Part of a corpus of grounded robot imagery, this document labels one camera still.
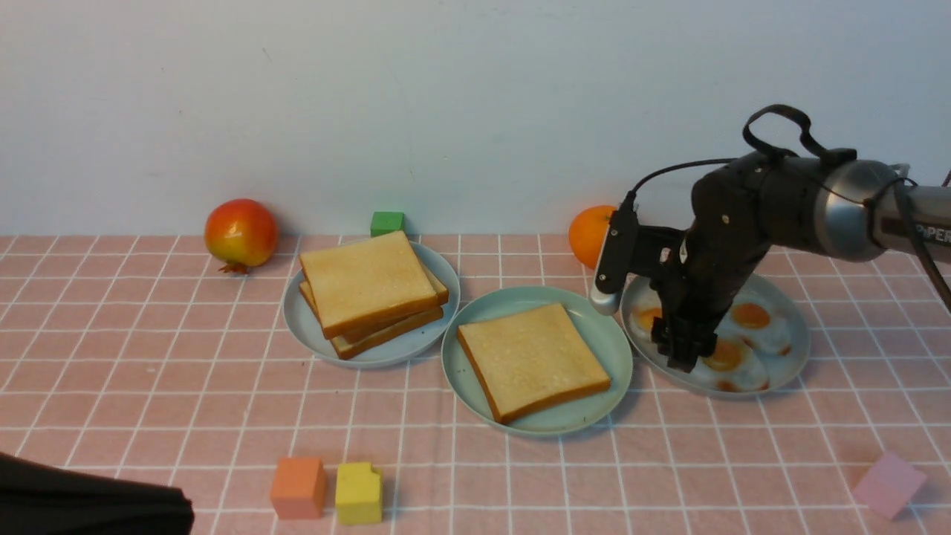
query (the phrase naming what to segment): white wall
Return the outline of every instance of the white wall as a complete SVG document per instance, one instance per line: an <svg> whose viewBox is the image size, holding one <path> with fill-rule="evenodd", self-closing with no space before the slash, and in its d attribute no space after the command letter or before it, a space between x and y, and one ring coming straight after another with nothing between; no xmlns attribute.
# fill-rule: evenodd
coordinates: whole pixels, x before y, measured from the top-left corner
<svg viewBox="0 0 951 535"><path fill-rule="evenodd" d="M239 196L292 231L564 231L746 153L774 102L934 184L949 28L948 0L0 0L0 234L200 233ZM647 216L688 224L706 171Z"/></svg>

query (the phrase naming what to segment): orange cube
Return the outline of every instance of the orange cube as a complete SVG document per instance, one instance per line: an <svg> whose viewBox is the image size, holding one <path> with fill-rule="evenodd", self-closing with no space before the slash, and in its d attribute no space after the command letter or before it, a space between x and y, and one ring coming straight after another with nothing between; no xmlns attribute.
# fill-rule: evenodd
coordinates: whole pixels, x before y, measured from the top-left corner
<svg viewBox="0 0 951 535"><path fill-rule="evenodd" d="M323 516L327 474L318 458L283 458L271 485L271 505L282 520Z"/></svg>

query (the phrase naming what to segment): black strap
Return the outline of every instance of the black strap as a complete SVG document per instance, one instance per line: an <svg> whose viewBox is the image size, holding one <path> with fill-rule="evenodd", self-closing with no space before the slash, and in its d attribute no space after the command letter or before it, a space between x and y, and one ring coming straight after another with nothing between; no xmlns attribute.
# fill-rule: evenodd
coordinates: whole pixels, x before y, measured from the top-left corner
<svg viewBox="0 0 951 535"><path fill-rule="evenodd" d="M796 157L797 155L792 150L773 147L769 143L754 136L753 133L749 131L749 126L767 113L779 115L780 117L784 117L799 125L801 131L799 142L803 144L803 148L808 150L809 153L819 158L824 165L837 167L841 164L844 164L845 162L850 162L858 158L858 152L856 152L855 149L830 150L826 149L822 145L819 145L819 142L817 142L812 137L812 134L809 133L809 128L812 126L812 121L809 120L808 115L802 111L799 111L798 109L793 108L792 106L787 106L785 104L774 104L772 106L767 106L763 109L760 109L756 113L753 113L747 120L747 123L743 126L743 139L746 140L747 144L771 159L778 160L786 156Z"/></svg>

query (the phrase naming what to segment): egg white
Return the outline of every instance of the egg white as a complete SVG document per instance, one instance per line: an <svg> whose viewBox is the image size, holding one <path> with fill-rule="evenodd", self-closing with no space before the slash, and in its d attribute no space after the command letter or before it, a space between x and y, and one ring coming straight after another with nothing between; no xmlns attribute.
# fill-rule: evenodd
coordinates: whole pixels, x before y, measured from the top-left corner
<svg viewBox="0 0 951 535"><path fill-rule="evenodd" d="M650 329L644 329L641 327L640 316L641 312L645 310L650 310L651 308L660 308L660 297L657 295L657 292L652 289L645 290L638 296L637 301L634 303L634 306L631 307L631 317L629 318L629 323L631 324L631 331L633 331L634 336L640 338L641 340L650 341Z"/></svg>
<svg viewBox="0 0 951 535"><path fill-rule="evenodd" d="M724 388L724 384L735 387L741 392L756 392L769 386L769 373L763 362L735 333L721 333L720 336L736 345L742 356L739 366L730 371L717 371L704 363L704 359L697 359L697 364L690 372L690 377L697 384L714 390L731 391Z"/></svg>
<svg viewBox="0 0 951 535"><path fill-rule="evenodd" d="M768 355L786 355L792 350L792 337L789 325L783 314L779 312L767 299L755 293L743 293L737 296L733 305L752 303L762 307L769 314L769 324L763 328L748 328L740 326L733 320L732 311L727 317L741 331L747 344L756 351Z"/></svg>

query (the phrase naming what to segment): foam block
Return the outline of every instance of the foam block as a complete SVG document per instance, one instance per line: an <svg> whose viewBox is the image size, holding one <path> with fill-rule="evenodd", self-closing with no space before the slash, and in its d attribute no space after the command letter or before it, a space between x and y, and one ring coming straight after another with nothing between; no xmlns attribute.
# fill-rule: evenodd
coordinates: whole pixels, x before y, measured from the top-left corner
<svg viewBox="0 0 951 535"><path fill-rule="evenodd" d="M318 458L283 458L271 485L271 505L282 520L323 516L327 474Z"/></svg>
<svg viewBox="0 0 951 535"><path fill-rule="evenodd" d="M383 476L370 463L337 468L337 522L341 525L383 521Z"/></svg>
<svg viewBox="0 0 951 535"><path fill-rule="evenodd" d="M891 520L911 502L926 476L901 457L886 451L852 490L856 500Z"/></svg>
<svg viewBox="0 0 951 535"><path fill-rule="evenodd" d="M404 230L405 221L403 213L399 211L377 211L373 212L373 221L370 222L370 236L382 236L397 230Z"/></svg>

